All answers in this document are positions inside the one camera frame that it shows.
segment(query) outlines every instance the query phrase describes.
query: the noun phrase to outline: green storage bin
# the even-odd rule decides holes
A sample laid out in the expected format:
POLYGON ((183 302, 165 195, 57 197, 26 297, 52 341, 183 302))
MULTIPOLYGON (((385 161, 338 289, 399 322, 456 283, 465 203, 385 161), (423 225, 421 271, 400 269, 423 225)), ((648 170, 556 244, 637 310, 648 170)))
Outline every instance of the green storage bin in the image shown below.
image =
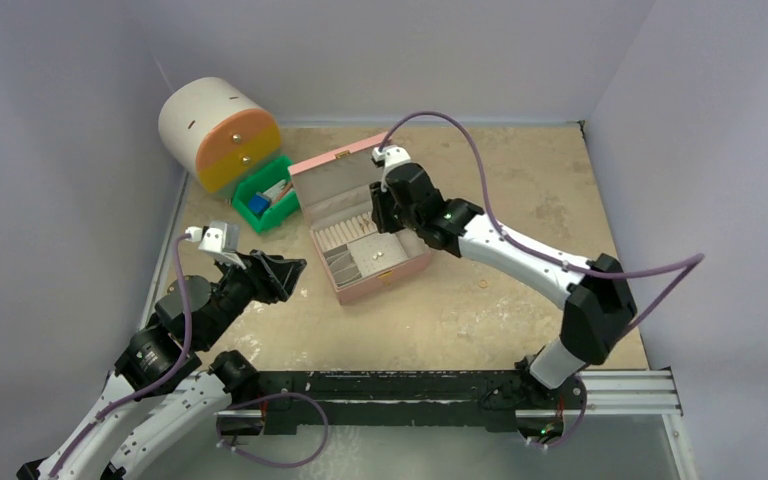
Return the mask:
POLYGON ((240 214, 241 217, 249 222, 255 232, 261 233, 275 228, 284 221, 291 213, 299 209, 299 197, 296 196, 296 190, 284 195, 284 198, 269 206, 263 215, 257 216, 249 210, 249 200, 257 192, 265 192, 272 185, 281 180, 290 181, 290 172, 287 170, 293 162, 282 155, 269 162, 268 165, 261 167, 252 176, 246 178, 234 191, 234 198, 231 199, 231 206, 240 214))

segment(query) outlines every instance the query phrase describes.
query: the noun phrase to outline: yellow drawer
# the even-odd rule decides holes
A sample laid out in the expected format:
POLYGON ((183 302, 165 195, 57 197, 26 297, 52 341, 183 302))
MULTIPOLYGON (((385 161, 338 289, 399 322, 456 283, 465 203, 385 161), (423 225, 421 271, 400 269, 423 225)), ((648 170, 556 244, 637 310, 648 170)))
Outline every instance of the yellow drawer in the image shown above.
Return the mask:
POLYGON ((198 178, 205 190, 215 193, 228 182, 236 179, 248 169, 257 165, 261 160, 277 150, 281 143, 278 127, 263 130, 240 148, 232 151, 219 161, 198 172, 198 178))

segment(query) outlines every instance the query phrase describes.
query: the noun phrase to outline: blue object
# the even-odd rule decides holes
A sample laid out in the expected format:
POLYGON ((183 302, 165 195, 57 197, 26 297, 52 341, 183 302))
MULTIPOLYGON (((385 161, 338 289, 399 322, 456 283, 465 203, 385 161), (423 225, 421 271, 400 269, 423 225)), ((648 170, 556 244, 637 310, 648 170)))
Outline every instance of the blue object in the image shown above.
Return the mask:
POLYGON ((258 192, 254 194, 251 200, 249 200, 249 210, 255 215, 262 215, 263 212, 269 208, 270 203, 272 203, 272 201, 269 200, 269 197, 258 192))

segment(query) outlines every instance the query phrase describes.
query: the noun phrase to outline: black metal base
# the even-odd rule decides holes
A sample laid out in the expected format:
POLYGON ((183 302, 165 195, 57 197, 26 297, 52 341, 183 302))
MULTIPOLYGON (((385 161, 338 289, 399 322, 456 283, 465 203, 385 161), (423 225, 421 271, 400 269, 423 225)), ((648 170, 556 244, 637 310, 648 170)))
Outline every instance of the black metal base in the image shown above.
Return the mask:
MULTIPOLYGON (((41 458, 39 460, 34 460, 33 462, 28 462, 22 465, 22 468, 20 468, 19 471, 16 472, 16 478, 19 480, 39 479, 40 475, 37 469, 39 468, 40 464, 44 461, 45 459, 41 458)), ((108 463, 107 468, 105 468, 104 472, 101 473, 101 477, 99 477, 99 480, 122 480, 124 476, 125 476, 124 468, 116 468, 112 464, 108 463)))
MULTIPOLYGON (((534 436, 539 433, 539 428, 533 431, 534 420, 517 411, 554 411, 561 397, 567 409, 582 403, 574 392, 575 379, 548 391, 519 370, 261 371, 258 383, 262 395, 286 389, 310 396, 331 425, 475 426, 534 436)), ((319 414, 300 400, 270 401, 264 411, 256 418, 222 418, 220 428, 226 435, 252 434, 259 430, 250 428, 251 423, 262 420, 264 434, 292 435, 298 425, 322 424, 319 414)))

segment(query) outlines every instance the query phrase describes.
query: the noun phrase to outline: white bracket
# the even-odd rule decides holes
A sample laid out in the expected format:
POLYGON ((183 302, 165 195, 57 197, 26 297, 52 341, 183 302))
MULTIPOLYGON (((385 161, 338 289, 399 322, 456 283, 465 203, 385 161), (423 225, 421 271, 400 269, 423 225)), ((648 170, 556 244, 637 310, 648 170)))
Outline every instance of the white bracket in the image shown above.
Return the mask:
POLYGON ((206 230, 189 227, 191 242, 199 242, 199 250, 215 261, 226 265, 246 266, 237 255, 237 241, 240 239, 240 227, 227 222, 210 222, 206 230))
POLYGON ((384 162, 384 172, 381 174, 381 191, 387 191, 387 174, 400 165, 411 162, 408 151, 398 145, 388 145, 384 150, 372 149, 372 158, 376 162, 384 162))

